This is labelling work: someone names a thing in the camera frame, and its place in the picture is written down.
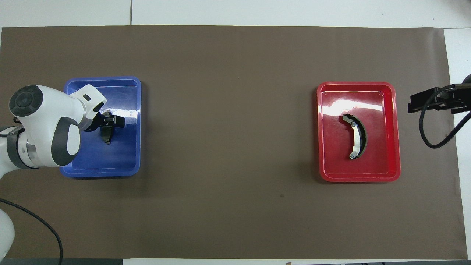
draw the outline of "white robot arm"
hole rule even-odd
[[[92,124],[106,98],[92,85],[66,95],[29,85],[10,99],[20,126],[0,127],[0,178],[16,169],[69,164],[80,148],[80,131]]]

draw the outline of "cable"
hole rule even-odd
[[[447,135],[441,142],[438,144],[431,144],[427,137],[425,136],[425,132],[423,131],[423,117],[425,116],[425,111],[427,110],[428,106],[432,102],[432,100],[440,93],[444,92],[445,90],[450,90],[455,88],[455,85],[448,85],[445,87],[440,88],[439,90],[435,91],[425,102],[422,107],[422,111],[420,112],[419,118],[419,131],[420,136],[422,137],[423,142],[430,148],[436,149],[446,145],[454,136],[455,134],[464,126],[464,124],[471,119],[471,111],[466,114],[466,116],[458,123],[458,125]]]
[[[57,234],[57,232],[54,230],[54,228],[52,228],[52,226],[50,224],[48,224],[48,222],[44,221],[41,217],[37,216],[35,213],[33,213],[32,211],[22,207],[22,206],[19,206],[18,204],[15,204],[11,201],[7,201],[5,199],[0,199],[0,202],[3,202],[5,204],[8,204],[10,206],[13,206],[15,208],[18,208],[22,211],[24,211],[25,213],[31,215],[32,217],[38,219],[38,221],[40,221],[43,225],[45,225],[47,228],[49,228],[49,230],[51,230],[51,232],[54,234],[54,236],[56,237],[57,239],[57,243],[59,244],[59,262],[57,263],[57,265],[61,265],[62,264],[62,257],[64,255],[64,252],[62,250],[62,242],[59,238],[59,235]]]

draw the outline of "red tray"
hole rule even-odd
[[[367,146],[350,159],[353,130],[344,114],[360,119]],[[317,88],[319,169],[330,182],[391,182],[401,173],[396,92],[386,82],[325,82]]]

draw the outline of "brown table surface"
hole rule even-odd
[[[455,142],[425,146],[406,107],[449,84],[442,29],[4,28],[0,124],[22,86],[119,75],[143,85],[135,176],[79,181],[45,168],[0,180],[0,197],[55,227],[65,257],[466,258]],[[396,88],[397,181],[321,180],[311,94],[325,81]],[[446,111],[425,122],[435,142],[453,127]],[[1,208],[16,228],[8,257],[57,256],[47,229]]]

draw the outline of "white table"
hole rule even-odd
[[[470,14],[468,0],[0,0],[0,32],[2,27],[91,25],[437,27],[445,28],[450,81],[461,83],[471,74]],[[463,116],[455,115],[455,123]],[[456,135],[469,257],[470,134],[471,123]],[[289,261],[297,265],[392,260],[126,259],[124,264],[284,265]]]

